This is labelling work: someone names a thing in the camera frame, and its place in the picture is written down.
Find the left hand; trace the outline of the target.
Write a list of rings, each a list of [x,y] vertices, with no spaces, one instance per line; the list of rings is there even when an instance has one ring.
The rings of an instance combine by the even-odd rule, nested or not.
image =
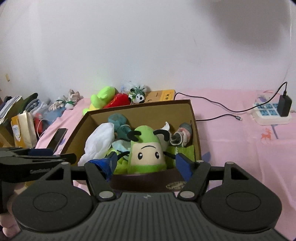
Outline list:
[[[7,212],[1,214],[1,226],[3,227],[3,233],[6,237],[12,238],[17,235],[21,229],[19,228],[17,221],[12,212],[12,204],[15,198],[25,190],[25,183],[19,183],[16,185],[13,194],[8,199]]]

